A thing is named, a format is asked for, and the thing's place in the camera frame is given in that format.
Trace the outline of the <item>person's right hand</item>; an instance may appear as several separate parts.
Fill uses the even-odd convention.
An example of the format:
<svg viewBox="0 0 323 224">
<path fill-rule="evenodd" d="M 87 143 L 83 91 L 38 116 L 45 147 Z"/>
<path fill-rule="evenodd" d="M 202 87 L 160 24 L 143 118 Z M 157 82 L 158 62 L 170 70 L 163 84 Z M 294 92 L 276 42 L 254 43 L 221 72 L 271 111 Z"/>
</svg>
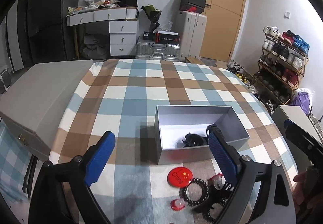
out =
<svg viewBox="0 0 323 224">
<path fill-rule="evenodd" d="M 305 200 L 305 194 L 304 194 L 305 180 L 312 173 L 318 174 L 318 170 L 313 167 L 308 168 L 305 172 L 299 173 L 293 179 L 293 181 L 296 183 L 293 191 L 293 199 L 294 199 L 294 204 L 296 208 L 299 207 Z M 316 207 L 316 205 L 320 202 L 321 197 L 322 197 L 322 192 L 316 193 L 316 195 L 313 198 L 311 198 L 307 203 L 307 208 L 311 209 Z"/>
</svg>

